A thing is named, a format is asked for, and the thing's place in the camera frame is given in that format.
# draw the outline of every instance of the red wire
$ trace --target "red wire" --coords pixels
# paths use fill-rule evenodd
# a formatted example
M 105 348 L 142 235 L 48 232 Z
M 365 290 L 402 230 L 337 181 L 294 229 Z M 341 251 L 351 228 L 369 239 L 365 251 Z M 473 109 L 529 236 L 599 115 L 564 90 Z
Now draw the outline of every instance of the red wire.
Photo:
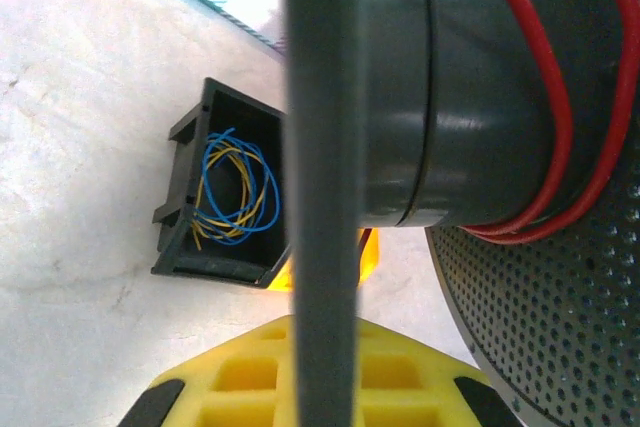
M 538 195 L 531 205 L 515 219 L 488 226 L 468 226 L 465 229 L 477 235 L 499 235 L 514 232 L 533 222 L 551 203 L 569 164 L 573 142 L 573 116 L 569 94 L 562 79 L 562 71 L 553 53 L 551 43 L 531 0 L 507 0 L 522 29 L 542 80 L 547 88 L 555 123 L 555 146 L 551 166 Z
M 566 88 L 561 76 L 559 82 L 562 83 L 562 86 L 557 85 L 559 68 L 531 1 L 507 1 L 525 33 L 529 47 L 534 54 L 543 79 L 545 80 L 547 90 L 549 91 L 551 108 L 556 123 L 556 145 L 549 174 L 545 179 L 542 190 L 536 197 L 534 203 L 527 208 L 523 214 L 513 221 L 504 224 L 487 227 L 465 227 L 468 232 L 477 235 L 481 239 L 505 245 L 532 242 L 547 237 L 578 220 L 593 206 L 609 181 L 611 173 L 617 164 L 620 151 L 622 150 L 629 127 L 638 72 L 640 70 L 640 0 L 616 0 L 624 27 L 622 56 L 618 69 L 616 94 L 609 130 L 593 177 L 579 199 L 567 211 L 531 230 L 522 233 L 511 233 L 534 220 L 548 205 L 559 187 L 559 182 L 562 179 L 568 162 L 568 153 L 566 153 L 566 158 L 564 156 L 567 140 L 569 148 L 571 144 L 571 129 L 565 130 L 566 126 L 564 126 L 564 122 L 567 121 L 567 116 L 569 120 L 571 119 L 571 110 L 568 96 L 566 95 Z M 540 38 L 536 39 L 536 35 L 538 37 L 544 37 L 545 42 L 541 41 Z M 562 156 L 558 153 L 560 149 L 562 149 Z M 556 172 L 560 170 L 562 170 L 562 172 L 560 172 L 559 178 L 557 178 L 556 175 L 558 174 L 556 174 Z M 552 171 L 554 171 L 554 176 L 550 180 Z M 531 218 L 531 212 L 536 212 L 533 218 Z M 525 225 L 521 225 L 522 218 L 527 219 Z

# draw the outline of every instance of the yellow foam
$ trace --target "yellow foam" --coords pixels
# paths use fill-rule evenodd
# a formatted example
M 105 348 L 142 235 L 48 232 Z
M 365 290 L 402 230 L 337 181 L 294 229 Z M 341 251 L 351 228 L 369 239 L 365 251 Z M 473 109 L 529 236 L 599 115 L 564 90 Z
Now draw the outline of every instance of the yellow foam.
M 163 427 L 295 427 L 292 317 L 216 347 L 158 377 L 185 387 Z M 481 427 L 454 379 L 479 370 L 358 321 L 354 427 Z

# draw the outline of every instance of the vertical gray rod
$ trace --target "vertical gray rod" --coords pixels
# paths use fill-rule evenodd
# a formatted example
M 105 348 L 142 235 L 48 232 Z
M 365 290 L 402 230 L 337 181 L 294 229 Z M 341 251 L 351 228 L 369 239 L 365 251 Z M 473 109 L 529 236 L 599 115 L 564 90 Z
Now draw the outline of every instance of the vertical gray rod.
M 364 158 L 363 6 L 286 1 L 298 425 L 349 427 Z

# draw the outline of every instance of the perforated metal plate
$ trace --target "perforated metal plate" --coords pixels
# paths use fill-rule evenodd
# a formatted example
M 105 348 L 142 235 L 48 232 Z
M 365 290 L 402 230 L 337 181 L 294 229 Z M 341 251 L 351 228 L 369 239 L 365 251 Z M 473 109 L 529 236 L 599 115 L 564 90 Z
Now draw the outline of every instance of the perforated metal plate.
M 514 247 L 427 230 L 474 357 L 530 426 L 640 425 L 640 116 L 597 206 Z

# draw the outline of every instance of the concrete floor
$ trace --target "concrete floor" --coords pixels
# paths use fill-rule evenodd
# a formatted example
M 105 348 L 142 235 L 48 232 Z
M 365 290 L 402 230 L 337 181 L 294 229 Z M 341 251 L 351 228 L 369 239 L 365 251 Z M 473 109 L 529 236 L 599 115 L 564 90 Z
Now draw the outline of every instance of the concrete floor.
M 169 127 L 212 76 L 283 108 L 281 60 L 189 0 L 0 0 L 0 424 L 116 425 L 159 373 L 287 295 L 152 277 Z M 421 230 L 361 315 L 472 362 Z

